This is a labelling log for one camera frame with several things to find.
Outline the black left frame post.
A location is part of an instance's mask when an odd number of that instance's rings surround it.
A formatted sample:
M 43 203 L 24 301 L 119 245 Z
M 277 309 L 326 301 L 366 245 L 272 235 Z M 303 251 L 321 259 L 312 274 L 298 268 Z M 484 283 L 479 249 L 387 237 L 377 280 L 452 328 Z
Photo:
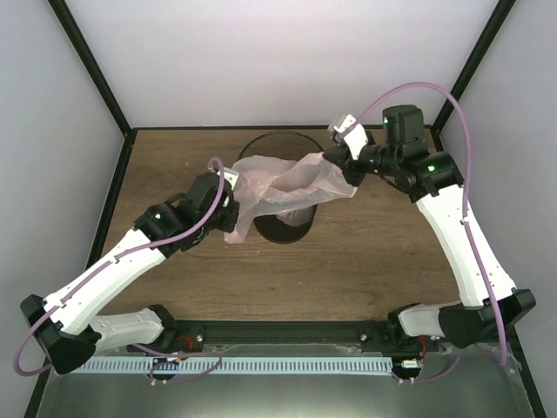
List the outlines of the black left frame post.
M 111 114 L 118 129 L 125 137 L 129 137 L 132 128 L 125 117 L 121 106 L 117 102 L 109 83 L 104 76 L 83 32 L 74 18 L 68 4 L 64 0 L 48 0 L 48 5 L 54 12 L 58 22 L 62 26 L 65 35 L 69 39 L 73 49 L 77 53 L 82 65 L 88 73 L 92 83 Z

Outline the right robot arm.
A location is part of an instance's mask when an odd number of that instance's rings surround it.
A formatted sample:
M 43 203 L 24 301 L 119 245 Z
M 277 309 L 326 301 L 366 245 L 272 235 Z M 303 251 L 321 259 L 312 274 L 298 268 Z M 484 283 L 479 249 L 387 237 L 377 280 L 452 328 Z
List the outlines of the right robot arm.
M 422 110 L 397 105 L 382 116 L 382 144 L 351 114 L 332 122 L 328 131 L 336 145 L 324 157 L 352 186 L 374 174 L 409 197 L 433 229 L 460 297 L 449 304 L 411 304 L 390 312 L 389 345 L 405 351 L 419 336 L 429 336 L 464 348 L 505 333 L 535 307 L 532 291 L 519 289 L 497 260 L 464 200 L 464 179 L 453 158 L 430 152 Z

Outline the black frame post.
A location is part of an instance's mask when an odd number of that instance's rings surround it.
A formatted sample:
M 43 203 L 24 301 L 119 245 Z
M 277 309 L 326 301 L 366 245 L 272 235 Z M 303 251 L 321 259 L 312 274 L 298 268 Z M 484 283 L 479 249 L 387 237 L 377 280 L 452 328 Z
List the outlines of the black frame post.
M 62 26 L 65 35 L 69 39 L 73 49 L 77 53 L 82 65 L 88 73 L 92 83 L 111 114 L 118 129 L 125 137 L 129 137 L 132 128 L 125 117 L 121 106 L 117 102 L 109 83 L 104 76 L 83 32 L 74 18 L 68 4 L 64 0 L 48 0 L 48 5 L 54 12 L 58 22 Z
M 451 94 L 459 101 L 471 83 L 475 72 L 479 69 L 484 57 L 489 51 L 503 24 L 510 15 L 516 0 L 499 0 L 491 12 L 486 24 L 478 36 L 464 66 L 462 67 Z

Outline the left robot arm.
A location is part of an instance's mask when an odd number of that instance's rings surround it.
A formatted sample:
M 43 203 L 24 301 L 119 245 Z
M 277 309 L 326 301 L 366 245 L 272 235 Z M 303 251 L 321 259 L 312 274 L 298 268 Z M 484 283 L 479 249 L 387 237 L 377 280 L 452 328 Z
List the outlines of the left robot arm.
M 178 341 L 178 323 L 161 305 L 110 316 L 100 311 L 126 287 L 174 253 L 198 245 L 206 235 L 229 233 L 238 219 L 231 169 L 197 176 L 190 189 L 150 206 L 101 259 L 58 291 L 32 294 L 20 304 L 49 367 L 68 374 L 94 354 L 139 344 L 169 352 Z

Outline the pink plastic trash bag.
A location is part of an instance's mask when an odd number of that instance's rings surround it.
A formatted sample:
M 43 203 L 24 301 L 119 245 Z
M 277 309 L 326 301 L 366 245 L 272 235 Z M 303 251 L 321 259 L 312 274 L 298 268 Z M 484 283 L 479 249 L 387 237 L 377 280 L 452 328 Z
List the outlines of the pink plastic trash bag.
M 233 231 L 225 234 L 228 244 L 244 242 L 256 218 L 277 215 L 287 226 L 300 226 L 307 220 L 301 211 L 349 199 L 358 190 L 321 152 L 309 153 L 299 161 L 254 155 L 235 162 L 232 170 L 238 173 L 234 199 L 239 214 Z

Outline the black right frame post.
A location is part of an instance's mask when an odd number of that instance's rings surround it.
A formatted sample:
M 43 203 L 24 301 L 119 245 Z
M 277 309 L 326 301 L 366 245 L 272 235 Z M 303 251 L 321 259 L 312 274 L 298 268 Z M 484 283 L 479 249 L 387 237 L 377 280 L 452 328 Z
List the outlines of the black right frame post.
M 475 72 L 479 69 L 484 57 L 489 51 L 503 24 L 510 15 L 516 0 L 499 0 L 491 12 L 486 24 L 478 36 L 464 66 L 462 67 L 451 94 L 459 101 L 471 83 Z

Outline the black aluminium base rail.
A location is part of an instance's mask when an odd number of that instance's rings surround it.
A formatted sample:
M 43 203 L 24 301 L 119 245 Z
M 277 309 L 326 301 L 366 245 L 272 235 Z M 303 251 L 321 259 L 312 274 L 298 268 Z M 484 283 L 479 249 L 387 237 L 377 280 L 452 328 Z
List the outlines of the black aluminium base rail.
M 317 344 L 382 354 L 416 354 L 423 347 L 433 351 L 445 342 L 439 336 L 405 336 L 388 320 L 180 320 L 170 340 L 147 347 L 171 353 L 231 345 Z

